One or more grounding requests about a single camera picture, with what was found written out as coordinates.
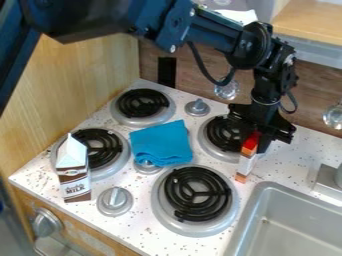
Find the silver knob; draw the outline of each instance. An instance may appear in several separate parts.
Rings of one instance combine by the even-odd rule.
[[[144,161],[142,164],[139,164],[136,161],[134,161],[133,167],[138,173],[145,175],[156,174],[163,169],[163,167],[155,166],[152,162],[148,160]]]
[[[114,187],[103,191],[97,199],[98,210],[108,217],[117,217],[133,206],[132,194],[123,188]]]
[[[224,100],[233,100],[240,92],[239,82],[232,80],[226,86],[215,85],[214,93],[216,96]]]
[[[205,116],[210,112],[210,107],[202,99],[197,99],[185,105],[185,112],[190,116]]]
[[[49,210],[39,208],[36,210],[37,216],[33,221],[33,230],[37,237],[47,237],[54,232],[62,230],[60,220]]]
[[[323,114],[325,124],[336,130],[342,130],[342,99],[335,105],[329,107]]]

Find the small bottle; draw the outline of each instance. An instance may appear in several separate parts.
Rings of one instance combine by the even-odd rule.
[[[252,172],[259,157],[257,154],[260,133],[252,133],[242,145],[239,161],[239,168],[235,175],[235,180],[245,184],[248,175]]]

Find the black coil burner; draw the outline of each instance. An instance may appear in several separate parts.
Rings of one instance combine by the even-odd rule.
[[[117,101],[120,112],[128,117],[149,117],[170,102],[162,93],[151,89],[136,89],[124,93]]]
[[[223,152],[240,152],[242,143],[240,130],[222,116],[215,117],[207,126],[207,137],[211,143]]]
[[[215,219],[228,207],[231,198],[226,182],[216,173],[201,167],[175,169],[166,178],[164,191],[180,222]]]
[[[88,148],[89,167],[102,167],[122,152],[122,143],[113,133],[103,129],[79,130],[73,137]]]

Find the wood panel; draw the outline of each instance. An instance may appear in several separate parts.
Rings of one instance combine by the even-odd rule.
[[[342,5],[293,0],[274,18],[275,33],[342,46]]]
[[[138,253],[128,249],[119,242],[109,238],[101,232],[77,221],[69,215],[57,210],[54,207],[38,200],[37,198],[15,188],[17,198],[20,198],[25,216],[27,219],[35,217],[35,209],[45,208],[50,210],[63,223],[61,236],[67,241],[80,246],[82,249],[98,256],[137,256]]]
[[[70,45],[43,36],[0,119],[4,180],[137,79],[138,57],[125,35]]]
[[[198,46],[200,53],[214,77],[223,77],[229,69],[221,54],[213,49]],[[150,42],[140,43],[141,78],[158,80],[158,57],[177,57],[177,89],[219,100],[213,92],[213,85],[200,73],[195,60],[187,46],[170,55],[158,50]],[[342,98],[342,70],[298,61],[297,73],[300,77],[299,86],[293,90],[299,110],[294,115],[285,117],[295,124],[328,133],[342,138],[342,131],[328,128],[323,120],[324,110]],[[241,93],[234,101],[219,100],[223,103],[250,103],[250,91],[254,80],[251,71],[238,71],[236,79],[240,82]],[[285,106],[291,107],[287,99]]]

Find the red object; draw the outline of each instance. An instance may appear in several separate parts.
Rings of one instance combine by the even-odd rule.
[[[260,132],[253,132],[243,143],[241,153],[247,156],[254,155],[259,144],[260,135]]]

